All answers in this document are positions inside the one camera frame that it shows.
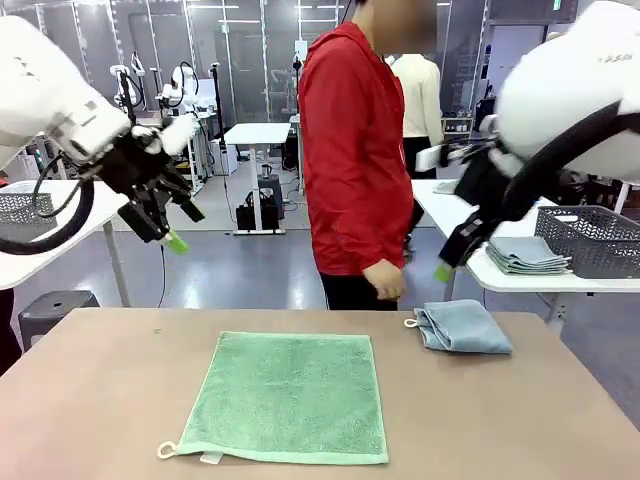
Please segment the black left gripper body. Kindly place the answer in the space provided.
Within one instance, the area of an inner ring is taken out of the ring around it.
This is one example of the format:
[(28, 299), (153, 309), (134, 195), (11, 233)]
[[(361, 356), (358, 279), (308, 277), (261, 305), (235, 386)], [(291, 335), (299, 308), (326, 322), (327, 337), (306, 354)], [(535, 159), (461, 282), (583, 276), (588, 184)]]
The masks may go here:
[(191, 187), (172, 165), (157, 132), (126, 133), (102, 156), (102, 181), (128, 198), (118, 214), (145, 243), (171, 230), (166, 205), (191, 198)]

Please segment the person's right hand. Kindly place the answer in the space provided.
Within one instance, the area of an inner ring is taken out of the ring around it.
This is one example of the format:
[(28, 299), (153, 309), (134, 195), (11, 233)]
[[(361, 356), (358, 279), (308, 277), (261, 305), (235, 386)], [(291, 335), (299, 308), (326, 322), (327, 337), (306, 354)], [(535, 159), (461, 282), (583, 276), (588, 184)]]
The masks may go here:
[(405, 291), (402, 270), (386, 259), (364, 269), (363, 275), (375, 288), (379, 300), (397, 301)]

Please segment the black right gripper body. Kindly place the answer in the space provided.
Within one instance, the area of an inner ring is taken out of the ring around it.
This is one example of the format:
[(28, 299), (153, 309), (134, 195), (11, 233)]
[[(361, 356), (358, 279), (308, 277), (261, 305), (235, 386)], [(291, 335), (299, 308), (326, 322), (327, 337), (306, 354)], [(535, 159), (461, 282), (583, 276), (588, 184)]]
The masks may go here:
[(457, 182), (454, 194), (477, 207), (483, 220), (501, 217), (503, 198), (510, 178), (490, 158), (491, 149), (470, 156), (467, 168)]

